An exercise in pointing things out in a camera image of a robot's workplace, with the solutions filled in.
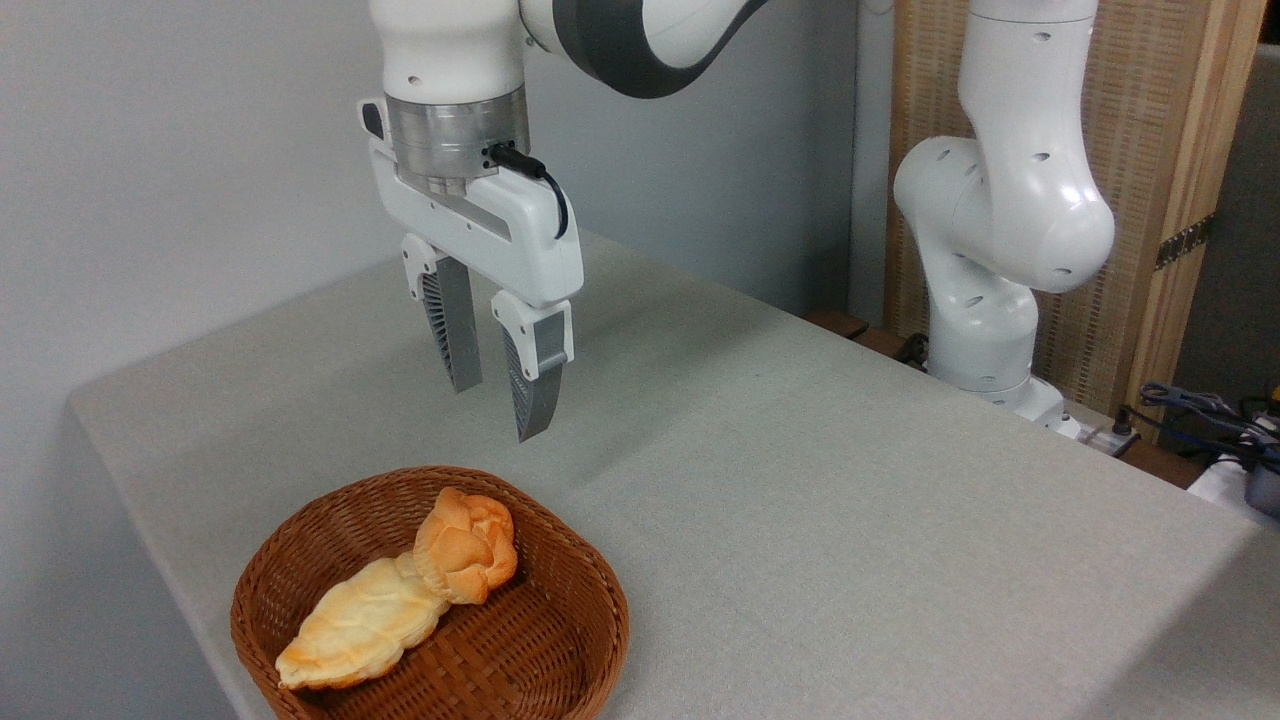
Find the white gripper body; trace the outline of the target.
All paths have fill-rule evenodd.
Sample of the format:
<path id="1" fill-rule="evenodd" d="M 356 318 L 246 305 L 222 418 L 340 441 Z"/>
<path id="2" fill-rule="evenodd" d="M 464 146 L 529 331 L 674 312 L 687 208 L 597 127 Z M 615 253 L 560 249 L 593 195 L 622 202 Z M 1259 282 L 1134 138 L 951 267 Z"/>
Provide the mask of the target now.
<path id="1" fill-rule="evenodd" d="M 570 224 L 557 236 L 553 190 L 508 168 L 471 179 L 462 196 L 416 190 L 396 163 L 385 100 L 370 97 L 361 106 L 366 131 L 381 129 L 369 151 L 383 205 L 408 232 L 532 307 L 549 307 L 582 288 L 579 232 Z"/>

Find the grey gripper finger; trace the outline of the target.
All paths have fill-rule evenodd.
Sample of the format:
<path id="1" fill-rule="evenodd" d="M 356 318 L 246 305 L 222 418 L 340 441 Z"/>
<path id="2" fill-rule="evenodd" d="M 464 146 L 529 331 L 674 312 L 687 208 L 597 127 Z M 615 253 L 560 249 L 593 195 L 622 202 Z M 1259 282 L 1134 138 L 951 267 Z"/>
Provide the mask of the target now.
<path id="1" fill-rule="evenodd" d="M 572 307 L 532 307 L 502 290 L 492 311 L 503 328 L 517 437 L 525 442 L 554 416 L 563 366 L 573 360 Z"/>
<path id="2" fill-rule="evenodd" d="M 402 260 L 411 296 L 421 302 L 454 392 L 483 382 L 468 268 L 407 233 Z"/>

